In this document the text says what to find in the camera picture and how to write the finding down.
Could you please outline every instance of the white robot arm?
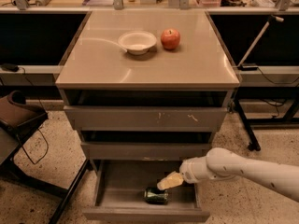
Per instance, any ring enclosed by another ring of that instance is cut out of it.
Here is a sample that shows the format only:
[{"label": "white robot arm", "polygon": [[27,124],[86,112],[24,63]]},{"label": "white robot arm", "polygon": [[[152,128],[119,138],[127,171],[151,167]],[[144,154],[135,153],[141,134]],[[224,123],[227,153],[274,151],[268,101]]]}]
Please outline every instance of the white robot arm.
[{"label": "white robot arm", "polygon": [[201,180],[227,180],[242,176],[299,202],[299,167],[243,158],[224,148],[212,148],[205,157],[184,161],[179,173],[172,173],[158,183],[169,189]]}]

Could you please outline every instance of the white bowl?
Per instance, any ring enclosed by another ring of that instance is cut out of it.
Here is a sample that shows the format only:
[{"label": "white bowl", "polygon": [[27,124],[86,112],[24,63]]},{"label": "white bowl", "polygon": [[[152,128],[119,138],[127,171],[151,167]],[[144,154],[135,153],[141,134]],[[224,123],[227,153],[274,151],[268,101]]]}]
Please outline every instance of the white bowl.
[{"label": "white bowl", "polygon": [[142,55],[155,46],[157,38],[145,31],[132,31],[120,36],[119,44],[133,55]]}]

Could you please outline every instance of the apple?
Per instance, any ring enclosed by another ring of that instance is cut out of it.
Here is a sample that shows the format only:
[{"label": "apple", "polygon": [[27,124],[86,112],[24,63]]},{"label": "apple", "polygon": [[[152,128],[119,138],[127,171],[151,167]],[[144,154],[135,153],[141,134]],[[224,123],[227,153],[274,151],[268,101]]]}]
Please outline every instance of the apple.
[{"label": "apple", "polygon": [[161,34],[161,43],[165,49],[175,49],[180,42],[180,33],[177,29],[165,29]]}]

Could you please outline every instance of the workbench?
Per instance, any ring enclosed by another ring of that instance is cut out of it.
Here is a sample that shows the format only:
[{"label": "workbench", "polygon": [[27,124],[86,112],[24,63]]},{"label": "workbench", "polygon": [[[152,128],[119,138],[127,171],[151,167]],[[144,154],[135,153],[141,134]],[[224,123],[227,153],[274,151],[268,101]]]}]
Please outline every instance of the workbench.
[{"label": "workbench", "polygon": [[[162,31],[181,41],[167,51]],[[142,30],[157,44],[141,56],[117,41]],[[211,148],[239,80],[204,10],[93,10],[56,85],[64,111],[98,176],[87,219],[205,221],[197,188],[169,190],[167,205],[143,200],[145,188]]]}]

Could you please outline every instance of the speckled floor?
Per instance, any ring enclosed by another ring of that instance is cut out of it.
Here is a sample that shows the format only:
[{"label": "speckled floor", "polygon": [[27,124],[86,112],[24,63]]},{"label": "speckled floor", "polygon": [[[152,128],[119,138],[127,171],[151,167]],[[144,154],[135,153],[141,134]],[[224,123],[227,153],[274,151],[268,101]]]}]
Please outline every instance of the speckled floor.
[{"label": "speckled floor", "polygon": [[[64,112],[50,111],[49,117],[41,128],[50,146],[46,157],[39,164],[33,165],[21,150],[16,155],[15,162],[28,175],[67,188],[84,162],[84,155],[79,146],[78,135],[72,131]],[[213,147],[225,147],[254,159],[299,165],[298,129],[255,130],[255,133],[262,146],[261,152],[247,150],[249,139],[239,116],[227,114],[221,130],[215,136]],[[25,144],[35,161],[43,154],[45,146],[39,133]],[[95,182],[94,171],[87,171],[59,223],[107,224],[88,221],[82,214],[82,209],[93,202]],[[235,182],[205,181],[199,187],[199,196],[203,210],[211,214],[207,224],[298,223],[299,203],[243,178]],[[1,179],[0,200],[0,223],[9,224],[48,223],[60,202],[60,199],[44,192]]]}]

